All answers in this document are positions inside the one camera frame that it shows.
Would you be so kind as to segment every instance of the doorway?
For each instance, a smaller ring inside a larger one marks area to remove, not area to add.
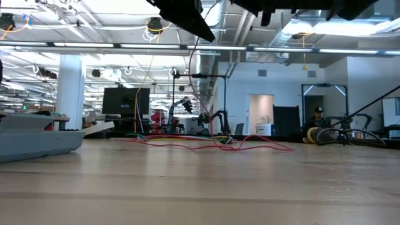
[[[259,123],[274,123],[274,96],[250,95],[247,133],[256,134],[256,125]]]
[[[305,96],[304,107],[306,114],[305,121],[314,116],[314,110],[316,107],[324,106],[324,96]]]

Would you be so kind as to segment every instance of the red cable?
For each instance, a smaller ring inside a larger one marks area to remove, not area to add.
[[[211,11],[211,9],[212,9],[215,5],[216,5],[216,4],[214,4],[213,6],[211,6],[211,8],[208,10],[206,16],[204,17],[204,20],[207,18],[209,12]],[[191,55],[190,55],[190,58],[189,58],[189,67],[188,67],[188,69],[189,69],[189,81],[190,81],[190,86],[192,87],[192,90],[193,90],[193,94],[195,95],[195,97],[197,98],[197,100],[199,100],[199,102],[200,102],[200,104],[201,104],[201,107],[204,108],[204,110],[206,111],[206,113],[207,113],[207,115],[208,115],[208,122],[209,122],[209,124],[210,124],[210,128],[211,128],[211,137],[212,137],[212,141],[213,141],[214,145],[201,146],[201,147],[187,147],[187,146],[183,146],[183,145],[180,145],[180,144],[150,144],[150,143],[146,143],[146,140],[139,140],[139,139],[132,139],[132,140],[130,140],[130,141],[131,141],[131,142],[134,142],[134,143],[140,143],[140,144],[145,144],[145,145],[148,145],[148,146],[153,146],[153,147],[181,147],[181,148],[189,149],[189,150],[192,150],[192,151],[194,151],[194,150],[199,150],[199,149],[206,149],[206,148],[219,148],[220,150],[223,150],[223,151],[242,151],[242,150],[250,150],[250,149],[257,149],[257,148],[269,148],[269,149],[275,149],[275,150],[278,150],[278,151],[293,151],[293,149],[290,148],[290,147],[284,146],[284,145],[282,145],[282,144],[278,144],[278,143],[276,143],[276,142],[274,142],[274,141],[272,141],[272,140],[269,140],[269,139],[267,139],[267,138],[265,138],[265,137],[257,136],[257,135],[250,135],[250,136],[247,136],[246,138],[244,138],[243,141],[241,142],[241,144],[240,144],[240,146],[239,146],[238,148],[231,147],[231,146],[227,146],[227,145],[223,145],[223,146],[222,146],[222,145],[218,145],[218,144],[217,144],[217,142],[216,142],[216,140],[215,140],[215,137],[214,137],[213,122],[211,121],[211,118],[210,118],[210,116],[209,116],[209,112],[208,112],[208,110],[207,110],[207,107],[206,107],[206,106],[204,105],[204,103],[200,100],[200,97],[199,97],[198,94],[196,93],[196,90],[194,89],[194,86],[193,86],[192,77],[190,76],[192,58],[193,58],[194,52],[195,52],[195,50],[196,50],[198,44],[199,44],[199,37],[197,37],[197,41],[196,41],[196,43],[195,43],[195,45],[194,45],[193,51],[192,51],[192,53],[191,53]],[[173,136],[173,135],[162,135],[162,136],[158,136],[158,137],[159,137],[159,138],[171,138],[171,137],[176,138],[176,136]],[[244,148],[242,148],[244,142],[245,142],[247,139],[251,138],[251,137],[261,138],[261,139],[263,139],[263,140],[265,140],[265,141],[268,141],[268,142],[270,142],[270,143],[276,144],[276,145],[281,146],[281,147],[274,147],[274,146],[267,146],[267,145],[264,145],[264,146],[254,146],[254,147],[244,147]]]

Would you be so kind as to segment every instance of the wooden table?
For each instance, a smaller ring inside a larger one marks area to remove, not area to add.
[[[295,151],[85,140],[0,164],[0,224],[399,224],[400,151],[287,145]]]
[[[10,113],[15,113],[15,112],[4,112],[0,111],[0,115],[7,116]],[[65,116],[53,116],[54,122],[59,122],[59,130],[65,129],[65,124],[70,120],[69,117]]]

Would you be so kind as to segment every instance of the cap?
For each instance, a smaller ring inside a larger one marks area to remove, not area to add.
[[[323,113],[324,109],[322,107],[316,107],[314,110],[315,113]]]

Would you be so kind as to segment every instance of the pillar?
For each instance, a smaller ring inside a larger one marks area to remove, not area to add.
[[[57,84],[56,111],[70,120],[66,129],[81,129],[86,66],[80,55],[61,55]]]

